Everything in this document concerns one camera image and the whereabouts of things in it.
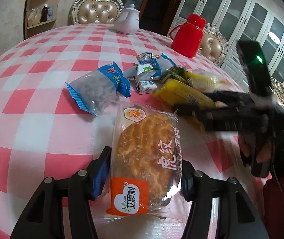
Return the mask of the person right hand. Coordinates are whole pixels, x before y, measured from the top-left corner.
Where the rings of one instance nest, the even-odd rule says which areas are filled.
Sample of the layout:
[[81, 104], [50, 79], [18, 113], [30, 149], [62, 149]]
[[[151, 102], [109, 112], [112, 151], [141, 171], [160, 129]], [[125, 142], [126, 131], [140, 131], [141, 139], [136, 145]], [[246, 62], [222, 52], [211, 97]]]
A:
[[270, 169], [271, 143], [266, 136], [239, 133], [240, 158], [244, 167], [249, 166], [255, 177], [267, 177]]

